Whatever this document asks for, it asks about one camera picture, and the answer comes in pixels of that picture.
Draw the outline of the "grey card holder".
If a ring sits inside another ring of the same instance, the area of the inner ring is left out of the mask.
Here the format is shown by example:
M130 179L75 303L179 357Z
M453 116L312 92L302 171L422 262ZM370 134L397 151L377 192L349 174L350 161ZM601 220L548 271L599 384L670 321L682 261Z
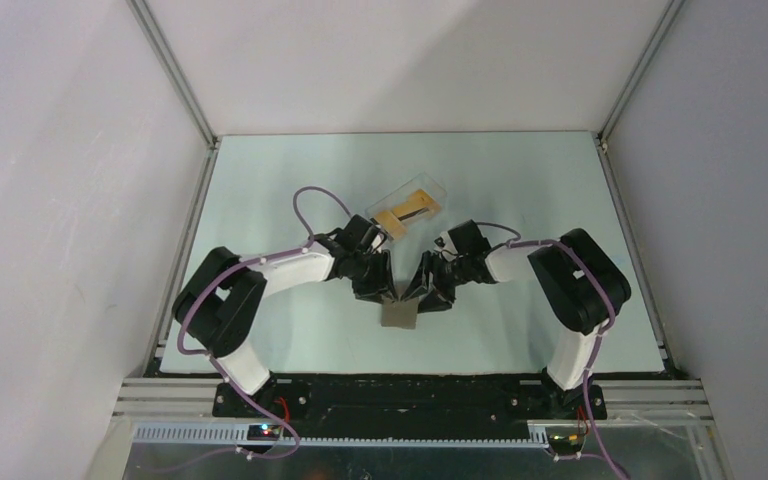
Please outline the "grey card holder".
M382 304L380 326L402 330L415 330L418 318L418 299L385 301Z

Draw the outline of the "clear plastic card box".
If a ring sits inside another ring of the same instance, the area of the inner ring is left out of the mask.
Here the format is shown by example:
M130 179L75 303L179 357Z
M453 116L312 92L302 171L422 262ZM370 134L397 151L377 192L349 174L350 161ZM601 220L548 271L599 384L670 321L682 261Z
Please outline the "clear plastic card box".
M446 203L447 191L426 173L414 178L365 210L391 243L402 240L410 228L439 214Z

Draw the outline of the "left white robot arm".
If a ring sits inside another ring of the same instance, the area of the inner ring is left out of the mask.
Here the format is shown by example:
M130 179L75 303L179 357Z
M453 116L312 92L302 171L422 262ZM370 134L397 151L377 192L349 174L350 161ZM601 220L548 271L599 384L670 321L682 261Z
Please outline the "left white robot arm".
M194 338L221 376L239 388L238 404L252 416L264 416L276 403L267 383L272 373L250 338L261 302L283 291L334 279L350 281L356 299L382 304L396 298L388 236L360 215L342 228L312 235L294 249L243 258L228 248L212 249L172 306L181 337Z

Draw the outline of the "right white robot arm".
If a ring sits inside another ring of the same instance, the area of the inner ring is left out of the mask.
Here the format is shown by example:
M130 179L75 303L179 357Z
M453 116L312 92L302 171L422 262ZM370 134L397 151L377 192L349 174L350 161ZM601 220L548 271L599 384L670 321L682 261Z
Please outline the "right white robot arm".
M433 249L423 253L400 298L417 301L421 313L442 312L452 308L462 285L535 278L562 325L546 368L553 383L543 388L541 402L551 416L566 418L582 403L578 387L592 371L603 336L631 298L630 283L581 228L558 239L514 235L493 245L483 226L468 220L441 233Z

